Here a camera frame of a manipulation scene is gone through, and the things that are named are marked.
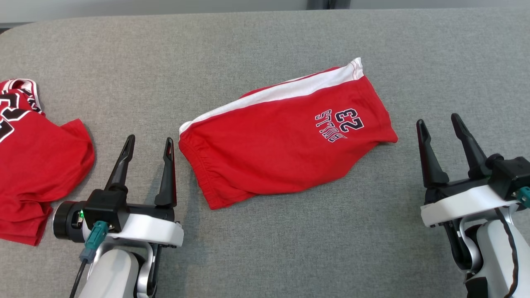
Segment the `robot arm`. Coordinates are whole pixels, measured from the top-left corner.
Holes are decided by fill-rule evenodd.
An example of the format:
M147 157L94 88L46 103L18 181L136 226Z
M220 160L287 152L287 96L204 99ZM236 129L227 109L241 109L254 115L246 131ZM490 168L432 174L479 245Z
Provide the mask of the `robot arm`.
M453 181L441 169L423 120L418 143L427 188L421 217L425 226L443 226L453 259L465 274L468 298L528 297L530 247L511 215L525 210L530 195L530 163L523 157L486 158L458 114L451 116L469 164L468 179ZM471 225L481 220L483 224Z
M63 202L54 215L55 236L84 242L85 246L95 226L104 223L108 228L95 251L80 297L154 297L162 248L182 246L184 231L174 221L173 210L176 206L173 140L167 138L164 148L164 172L155 205L126 202L125 181L134 143L135 137L130 135L105 189L94 190L87 201ZM127 247L143 248L147 257L144 259Z

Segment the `gray table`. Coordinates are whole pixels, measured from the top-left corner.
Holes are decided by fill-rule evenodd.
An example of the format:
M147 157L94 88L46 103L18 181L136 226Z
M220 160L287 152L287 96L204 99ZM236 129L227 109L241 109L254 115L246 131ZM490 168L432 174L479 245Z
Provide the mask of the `gray table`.
M530 157L529 32L523 9L58 20L0 36L0 80L37 81L51 121L79 117L90 130L96 163L67 199L104 186L136 134L127 186L129 201L143 203L157 193L165 138L178 139L183 122L360 56L400 141L378 146L341 180L217 211L179 154L184 245L163 252L158 297L464 297L444 230L421 221L414 124L426 120L452 179L467 173L452 112L486 155ZM530 240L530 213L515 220ZM51 221L36 248L0 241L0 296L67 297L81 249L56 240Z

